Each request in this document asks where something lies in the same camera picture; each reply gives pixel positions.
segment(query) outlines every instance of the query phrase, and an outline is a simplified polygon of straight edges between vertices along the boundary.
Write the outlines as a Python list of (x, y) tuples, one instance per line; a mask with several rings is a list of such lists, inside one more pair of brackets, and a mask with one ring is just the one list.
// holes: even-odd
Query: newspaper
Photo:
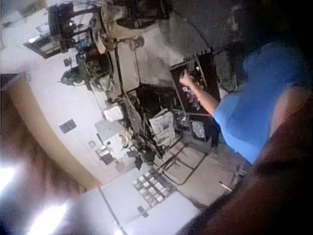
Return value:
[(168, 145), (175, 138), (173, 114), (163, 109), (153, 118), (149, 119), (155, 134), (154, 140), (157, 146)]

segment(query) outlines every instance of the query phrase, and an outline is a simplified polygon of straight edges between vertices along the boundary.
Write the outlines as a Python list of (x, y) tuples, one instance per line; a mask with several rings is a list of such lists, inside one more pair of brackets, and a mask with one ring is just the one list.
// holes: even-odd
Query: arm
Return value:
[(208, 92), (205, 92), (197, 84), (193, 83), (192, 79), (193, 78), (188, 74), (188, 72), (184, 71), (184, 73), (180, 76), (179, 81), (181, 84), (189, 87), (193, 91), (202, 106), (209, 114), (214, 115), (215, 109), (218, 106), (219, 102)]

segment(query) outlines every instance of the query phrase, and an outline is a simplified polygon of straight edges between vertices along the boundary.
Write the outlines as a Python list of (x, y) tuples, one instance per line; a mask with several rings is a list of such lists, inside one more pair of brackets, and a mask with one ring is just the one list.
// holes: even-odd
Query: paper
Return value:
[(124, 118), (123, 112), (120, 106), (115, 105), (109, 109), (103, 111), (108, 121), (117, 121)]
[(154, 139), (157, 146), (168, 145), (175, 138), (173, 114), (167, 109), (163, 109), (153, 118), (149, 119)]

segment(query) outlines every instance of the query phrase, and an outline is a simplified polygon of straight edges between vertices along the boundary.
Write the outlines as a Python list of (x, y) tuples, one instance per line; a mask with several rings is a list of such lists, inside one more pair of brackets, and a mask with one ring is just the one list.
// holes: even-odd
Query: hand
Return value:
[(187, 70), (180, 75), (179, 82), (184, 86), (191, 87), (193, 85), (193, 77), (189, 75)]

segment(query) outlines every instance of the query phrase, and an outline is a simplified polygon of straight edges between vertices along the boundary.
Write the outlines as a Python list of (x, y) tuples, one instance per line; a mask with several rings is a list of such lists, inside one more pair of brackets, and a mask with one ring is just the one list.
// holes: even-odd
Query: light fixture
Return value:
[(116, 230), (115, 233), (114, 233), (114, 235), (123, 235), (123, 232), (120, 231), (120, 230)]
[(0, 191), (12, 180), (14, 170), (11, 168), (0, 168)]
[(33, 42), (35, 42), (35, 41), (36, 41), (37, 39), (39, 39), (39, 38), (40, 38), (40, 36), (35, 36), (35, 37), (29, 39), (28, 42), (29, 42), (29, 43), (33, 43)]
[(36, 219), (35, 223), (30, 229), (28, 235), (49, 235), (51, 234), (61, 222), (61, 219), (66, 211), (66, 205), (60, 207), (51, 207), (46, 209)]

